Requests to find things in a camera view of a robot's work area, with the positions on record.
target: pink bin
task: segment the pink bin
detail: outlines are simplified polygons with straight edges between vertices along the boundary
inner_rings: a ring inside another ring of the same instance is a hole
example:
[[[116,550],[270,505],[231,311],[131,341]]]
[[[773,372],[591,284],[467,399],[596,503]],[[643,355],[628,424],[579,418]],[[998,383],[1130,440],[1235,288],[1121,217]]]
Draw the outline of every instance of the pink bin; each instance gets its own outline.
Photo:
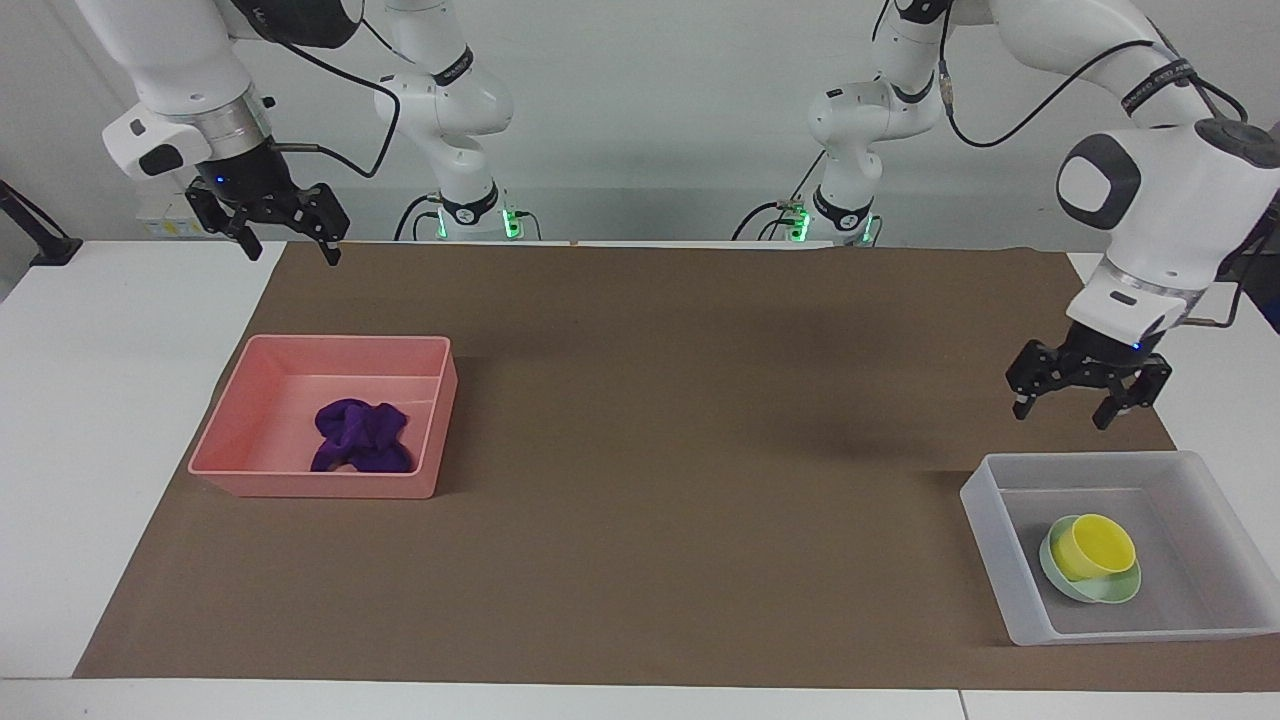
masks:
[[[457,387],[444,337],[253,336],[188,469],[241,497],[431,497]],[[408,415],[412,471],[310,471],[316,411],[347,397]]]

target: light green bowl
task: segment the light green bowl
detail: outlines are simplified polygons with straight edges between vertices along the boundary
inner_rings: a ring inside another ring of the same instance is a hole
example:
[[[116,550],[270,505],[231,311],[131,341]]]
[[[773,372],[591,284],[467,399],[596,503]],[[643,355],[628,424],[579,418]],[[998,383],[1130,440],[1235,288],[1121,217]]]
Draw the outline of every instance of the light green bowl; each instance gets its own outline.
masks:
[[[1102,605],[1124,605],[1129,602],[1138,594],[1138,589],[1142,588],[1142,566],[1137,561],[1133,564],[1133,568],[1124,573],[1075,583],[1068,580],[1066,575],[1057,569],[1057,562],[1053,560],[1053,552],[1050,548],[1053,541],[1071,528],[1071,523],[1079,515],[1068,515],[1059,519],[1050,528],[1048,534],[1044,536],[1044,541],[1041,542],[1041,569],[1044,570],[1044,577],[1048,578],[1048,582],[1059,592],[1076,602]]]

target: gray bin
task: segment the gray bin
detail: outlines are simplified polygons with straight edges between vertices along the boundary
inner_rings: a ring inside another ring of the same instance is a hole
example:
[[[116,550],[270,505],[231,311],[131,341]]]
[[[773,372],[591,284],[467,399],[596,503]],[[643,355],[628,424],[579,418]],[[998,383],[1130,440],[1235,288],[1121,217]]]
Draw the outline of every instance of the gray bin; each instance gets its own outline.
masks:
[[[989,455],[960,498],[1016,644],[1280,633],[1280,583],[1194,452]],[[1053,521],[1087,512],[1138,547],[1142,591],[1125,605],[1075,602],[1041,571]]]

